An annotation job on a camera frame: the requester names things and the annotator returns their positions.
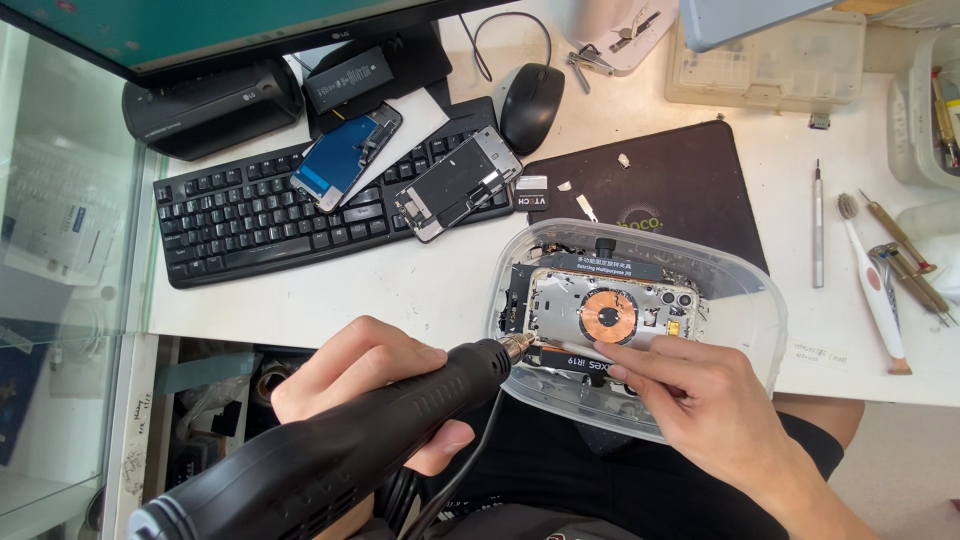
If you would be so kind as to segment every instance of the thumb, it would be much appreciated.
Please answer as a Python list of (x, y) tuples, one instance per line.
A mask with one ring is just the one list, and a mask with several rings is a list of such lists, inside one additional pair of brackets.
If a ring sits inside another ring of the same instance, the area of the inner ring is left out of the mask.
[(438, 475), (464, 447), (473, 440), (473, 428), (457, 420), (447, 420), (430, 442), (407, 460), (406, 467), (433, 477)]
[(638, 375), (629, 369), (613, 364), (607, 370), (607, 373), (634, 389), (637, 396), (643, 401), (650, 414), (654, 415), (660, 428), (670, 430), (671, 426), (679, 427), (684, 421), (684, 412), (680, 409), (680, 404), (670, 394), (666, 386), (652, 379)]

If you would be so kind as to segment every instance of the hoco logo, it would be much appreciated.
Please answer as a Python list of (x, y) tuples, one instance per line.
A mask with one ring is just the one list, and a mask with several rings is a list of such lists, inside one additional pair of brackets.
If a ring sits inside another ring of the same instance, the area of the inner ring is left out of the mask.
[(663, 220), (657, 207), (647, 203), (633, 203), (616, 216), (616, 224), (627, 229), (639, 229), (649, 233), (663, 231)]

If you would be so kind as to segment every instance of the clear plastic container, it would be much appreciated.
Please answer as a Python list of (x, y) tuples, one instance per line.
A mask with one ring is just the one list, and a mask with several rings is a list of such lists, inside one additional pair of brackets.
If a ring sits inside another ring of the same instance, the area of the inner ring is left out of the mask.
[(706, 53), (688, 49), (677, 24), (667, 101), (832, 112), (860, 97), (867, 28), (861, 13), (816, 12)]
[[(559, 242), (593, 253), (597, 237), (616, 240), (615, 258), (651, 262), (689, 276), (708, 302), (699, 341), (734, 347), (754, 366), (773, 396), (774, 381), (786, 347), (786, 304), (777, 286), (759, 268), (717, 250), (633, 229), (577, 219), (549, 219), (533, 225), (507, 244), (497, 263), (488, 305), (487, 337), (499, 337), (499, 314), (510, 287), (514, 264), (538, 264), (534, 249)], [(663, 435), (640, 400), (584, 385), (526, 366), (514, 366), (504, 390), (522, 402), (555, 414), (641, 439), (663, 442)]]
[(960, 59), (960, 28), (937, 32), (921, 43), (913, 65), (897, 74), (887, 93), (887, 164), (905, 184), (960, 189), (960, 171), (947, 172), (934, 128), (930, 70)]

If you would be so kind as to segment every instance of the black keyboard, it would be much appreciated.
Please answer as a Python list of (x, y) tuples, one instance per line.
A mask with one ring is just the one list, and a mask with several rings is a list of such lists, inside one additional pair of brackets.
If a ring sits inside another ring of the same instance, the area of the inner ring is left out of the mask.
[[(184, 289), (258, 276), (413, 237), (385, 203), (464, 137), (497, 125), (490, 97), (444, 112), (449, 122), (330, 214), (290, 186), (309, 142), (154, 182), (170, 284)], [(508, 191), (460, 223), (513, 213)]]

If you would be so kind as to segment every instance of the shorts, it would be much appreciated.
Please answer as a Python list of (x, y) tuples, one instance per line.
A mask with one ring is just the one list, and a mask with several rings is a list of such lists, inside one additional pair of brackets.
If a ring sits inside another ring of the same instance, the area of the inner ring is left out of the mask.
[[(460, 417), (477, 436), (443, 473), (426, 479), (428, 496), (463, 466), (491, 410), (492, 401)], [(805, 420), (778, 415), (827, 479), (843, 458), (840, 443)], [(672, 447), (634, 439), (599, 457), (573, 421), (510, 396), (504, 396), (487, 449), (444, 511), (460, 516), (498, 503), (602, 519), (644, 540), (788, 538), (777, 520), (749, 497)]]

